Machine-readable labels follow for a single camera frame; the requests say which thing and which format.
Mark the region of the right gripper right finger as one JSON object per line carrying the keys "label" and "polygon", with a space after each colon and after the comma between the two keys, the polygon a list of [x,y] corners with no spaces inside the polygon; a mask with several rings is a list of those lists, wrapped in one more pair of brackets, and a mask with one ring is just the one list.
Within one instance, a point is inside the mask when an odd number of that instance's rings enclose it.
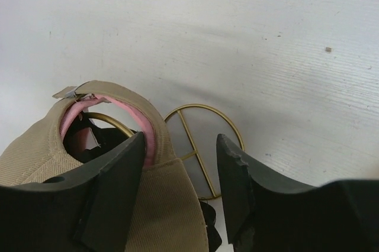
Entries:
{"label": "right gripper right finger", "polygon": [[216,151],[227,239],[235,251],[378,250],[377,180],[308,185],[223,134]]}

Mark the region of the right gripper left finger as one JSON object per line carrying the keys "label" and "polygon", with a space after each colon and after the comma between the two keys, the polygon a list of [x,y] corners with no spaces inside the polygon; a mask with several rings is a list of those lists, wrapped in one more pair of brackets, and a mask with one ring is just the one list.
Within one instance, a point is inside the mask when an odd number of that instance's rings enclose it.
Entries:
{"label": "right gripper left finger", "polygon": [[41,183],[1,187],[2,251],[124,251],[145,157],[143,133]]}

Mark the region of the black cap gold logo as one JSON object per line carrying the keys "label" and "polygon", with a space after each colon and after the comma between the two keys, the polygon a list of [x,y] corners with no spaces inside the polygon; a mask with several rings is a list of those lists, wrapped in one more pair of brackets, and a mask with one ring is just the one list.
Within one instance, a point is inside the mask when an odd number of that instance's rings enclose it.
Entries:
{"label": "black cap gold logo", "polygon": [[[81,163],[87,163],[107,153],[136,133],[131,130],[125,134],[116,127],[101,128],[92,122],[94,112],[81,111],[69,126],[64,138],[63,145],[72,157]],[[207,202],[199,201],[208,237],[208,250],[217,251],[222,240],[215,228],[216,211]]]}

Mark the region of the beige cap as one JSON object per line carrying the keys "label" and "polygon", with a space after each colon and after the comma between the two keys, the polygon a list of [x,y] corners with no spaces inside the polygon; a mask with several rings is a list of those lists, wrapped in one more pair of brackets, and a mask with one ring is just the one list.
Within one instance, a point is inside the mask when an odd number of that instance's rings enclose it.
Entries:
{"label": "beige cap", "polygon": [[98,80],[67,87],[55,98],[46,116],[1,154],[1,187],[41,183],[83,165],[67,153],[63,138],[81,111],[111,103],[130,113],[145,142],[124,251],[207,251],[207,230],[197,194],[156,108],[123,86]]}

